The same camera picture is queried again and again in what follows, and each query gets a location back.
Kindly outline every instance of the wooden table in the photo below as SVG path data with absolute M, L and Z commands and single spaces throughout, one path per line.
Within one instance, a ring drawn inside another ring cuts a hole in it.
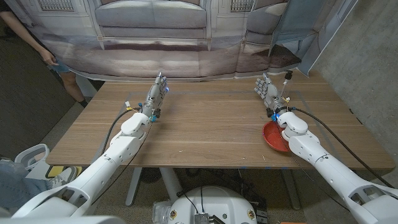
M 283 76 L 271 77 L 280 87 Z M 253 91 L 255 78 L 200 83 L 169 82 L 162 114 L 153 125 L 134 167 L 212 167 L 296 169 L 289 153 L 272 150 L 262 137 L 270 119 L 261 98 Z M 47 158 L 51 165 L 88 166 L 103 144 L 111 123 L 124 102 L 143 102 L 149 83 L 106 82 Z M 295 72 L 289 106 L 320 118 L 370 167 L 392 169 L 394 161 L 372 134 L 317 73 L 310 78 Z M 302 113 L 309 130 L 335 157 L 352 169 L 363 169 L 353 156 L 314 120 Z M 119 130 L 125 115 L 111 136 Z M 304 167 L 310 165 L 298 160 Z

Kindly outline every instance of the chair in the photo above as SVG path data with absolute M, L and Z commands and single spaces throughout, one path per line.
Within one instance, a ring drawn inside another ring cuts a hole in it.
M 206 42 L 211 49 L 211 0 L 89 0 L 97 39 Z

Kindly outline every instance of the cable connector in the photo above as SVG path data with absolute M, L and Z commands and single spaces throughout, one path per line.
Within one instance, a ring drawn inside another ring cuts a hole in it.
M 124 104 L 126 105 L 127 110 L 132 110 L 132 108 L 130 106 L 130 102 L 126 101 L 126 102 L 124 102 Z

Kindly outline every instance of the yellow object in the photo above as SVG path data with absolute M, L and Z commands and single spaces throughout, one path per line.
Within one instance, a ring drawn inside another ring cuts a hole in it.
M 66 168 L 68 168 L 68 167 L 50 166 L 47 173 L 45 174 L 45 178 L 48 178 L 48 179 L 54 178 L 56 175 L 59 175 L 60 173 L 62 173 L 62 171 L 64 171 Z M 76 176 L 79 176 L 81 174 L 81 171 L 83 170 L 83 168 L 82 167 L 76 167 L 76 168 L 77 168 Z

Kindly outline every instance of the black cable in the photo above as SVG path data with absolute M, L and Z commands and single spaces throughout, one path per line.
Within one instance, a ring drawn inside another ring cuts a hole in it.
M 301 168 L 301 170 L 304 172 L 305 175 L 317 186 L 323 193 L 325 193 L 327 196 L 329 196 L 332 200 L 334 200 L 338 205 L 340 205 L 343 209 L 347 210 L 350 212 L 348 208 L 346 208 L 344 205 L 342 205 L 340 202 L 338 202 L 336 199 L 334 199 L 330 194 L 328 194 L 326 191 L 324 191 L 316 182 L 314 179 L 312 179 L 309 174 L 303 169 L 303 167 L 299 164 L 299 162 L 296 160 L 296 158 L 292 155 L 293 160 L 297 163 L 297 165 Z
M 147 137 L 148 137 L 148 134 L 149 134 L 149 131 L 150 131 L 150 128 L 151 128 L 151 127 L 152 127 L 152 125 L 151 125 L 151 126 L 149 127 L 149 129 L 148 129 Z M 140 145 L 140 147 L 139 147 L 137 153 L 131 158 L 130 162 L 125 166 L 125 168 L 122 170 L 122 172 L 120 172 L 120 174 L 116 177 L 116 179 L 104 190 L 104 192 L 102 192 L 102 194 L 100 194 L 100 195 L 98 196 L 97 199 L 95 199 L 95 201 L 94 201 L 91 205 L 93 205 L 96 201 L 98 201 L 98 199 L 100 199 L 101 196 L 102 196 L 103 194 L 105 194 L 105 192 L 108 191 L 109 188 L 112 187 L 112 185 L 119 179 L 119 177 L 123 174 L 123 172 L 127 169 L 127 167 L 129 167 L 130 163 L 134 160 L 134 158 L 137 156 L 139 150 L 140 150 L 141 147 L 144 145 L 145 140 L 146 140 L 146 138 L 144 139 L 144 141 L 143 141 L 142 144 Z
M 316 121 L 318 121 L 320 124 L 323 125 L 323 127 L 325 127 L 331 135 L 333 135 L 333 137 L 335 137 L 337 139 L 338 142 L 340 142 L 340 144 L 347 149 L 347 151 L 358 161 L 360 162 L 368 171 L 370 171 L 375 177 L 377 177 L 381 182 L 383 182 L 386 186 L 391 187 L 391 188 L 395 188 L 394 186 L 392 186 L 389 182 L 387 182 L 386 180 L 384 180 L 379 174 L 377 174 L 372 168 L 370 168 L 364 161 L 362 161 L 346 144 L 344 144 L 344 142 L 324 123 L 322 122 L 320 119 L 318 119 L 316 116 L 298 109 L 298 108 L 292 108 L 292 110 L 297 110 L 301 113 L 304 113 L 308 116 L 310 116 L 311 118 L 315 119 Z
M 191 204 L 195 207 L 195 210 L 197 211 L 197 214 L 199 214 L 197 207 L 195 204 L 188 198 L 188 196 L 184 193 L 185 197 L 191 202 Z
M 278 132 L 279 132 L 279 135 L 280 135 L 280 139 L 282 140 L 282 143 L 284 144 L 284 146 L 285 146 L 286 149 L 289 149 L 289 150 L 290 150 L 290 148 L 287 147 L 287 146 L 285 145 L 285 142 L 284 142 L 283 137 L 282 137 L 282 131 L 279 129 L 279 125 L 277 124 L 276 126 L 277 126 L 277 128 L 278 128 Z M 293 160 L 297 163 L 297 165 L 301 168 L 301 170 L 304 172 L 304 174 L 307 175 L 307 177 L 313 182 L 313 184 L 314 184 L 315 186 L 317 186 L 323 193 L 325 193 L 327 196 L 329 196 L 332 200 L 334 200 L 334 201 L 335 201 L 338 205 L 340 205 L 343 209 L 349 211 L 348 208 L 346 208 L 344 205 L 342 205 L 340 202 L 338 202 L 336 199 L 334 199 L 330 194 L 328 194 L 326 191 L 324 191 L 324 190 L 315 182 L 315 180 L 312 179 L 312 178 L 309 176 L 309 174 L 304 170 L 304 168 L 299 164 L 299 162 L 296 160 L 296 158 L 295 158 L 293 155 L 292 155 L 292 158 L 293 158 Z
M 104 154 L 104 152 L 105 152 L 106 145 L 107 145 L 108 140 L 109 140 L 109 137 L 110 137 L 110 135 L 111 135 L 113 126 L 116 124 L 116 122 L 118 122 L 118 120 L 119 120 L 123 115 L 125 115 L 125 114 L 126 114 L 127 112 L 129 112 L 129 111 L 134 111 L 134 110 L 126 110 L 125 112 L 121 113 L 121 114 L 113 121 L 113 123 L 112 123 L 112 125 L 111 125 L 111 128 L 109 129 L 109 131 L 108 131 L 108 133 L 107 133 L 107 135 L 106 135 L 106 137 L 105 137 L 104 148 L 102 148 L 101 156 L 102 156 L 102 155 Z
M 202 186 L 200 186 L 200 200 L 201 200 L 201 212 L 205 212 L 205 209 L 203 208 L 203 194 L 201 192 Z
M 209 170 L 209 169 L 205 169 L 205 171 L 207 171 L 207 172 L 213 174 L 214 176 L 216 176 L 217 178 L 219 178 L 220 180 L 222 180 L 222 181 L 225 182 L 225 183 L 227 183 L 228 181 L 225 180 L 224 178 L 222 178 L 221 175 L 226 175 L 226 176 L 229 177 L 231 180 L 233 180 L 233 181 L 235 181 L 237 184 L 239 184 L 239 186 L 241 186 L 241 184 L 246 185 L 246 187 L 248 188 L 248 191 L 252 192 L 252 193 L 260 200 L 260 203 L 263 204 L 264 208 L 267 206 L 267 200 L 266 200 L 264 197 L 262 197 L 262 196 L 260 196 L 259 194 L 257 194 L 257 192 L 255 192 L 255 191 L 252 189 L 252 188 L 253 188 L 253 185 L 252 185 L 252 184 L 247 184 L 247 183 L 245 183 L 244 181 L 237 181 L 234 177 L 230 176 L 229 174 L 224 173 L 223 171 L 221 171 L 221 175 L 220 175 L 220 173 L 217 174 L 217 171 L 213 171 L 213 170 Z

